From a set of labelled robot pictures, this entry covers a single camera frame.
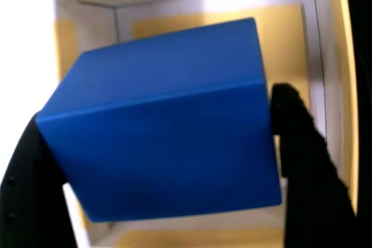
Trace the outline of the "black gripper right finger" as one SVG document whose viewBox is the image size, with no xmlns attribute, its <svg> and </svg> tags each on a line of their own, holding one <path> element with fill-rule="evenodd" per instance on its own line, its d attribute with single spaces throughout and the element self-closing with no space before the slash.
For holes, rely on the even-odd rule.
<svg viewBox="0 0 372 248">
<path fill-rule="evenodd" d="M 371 247 L 367 225 L 354 212 L 326 141 L 298 91 L 274 84 L 270 114 L 287 179 L 284 247 Z"/>
</svg>

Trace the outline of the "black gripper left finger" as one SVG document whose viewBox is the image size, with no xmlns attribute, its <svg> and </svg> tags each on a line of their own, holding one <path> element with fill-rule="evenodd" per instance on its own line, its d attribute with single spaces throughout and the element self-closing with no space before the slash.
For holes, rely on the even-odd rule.
<svg viewBox="0 0 372 248">
<path fill-rule="evenodd" d="M 1 183 L 1 247 L 76 247 L 66 182 L 32 117 Z"/>
</svg>

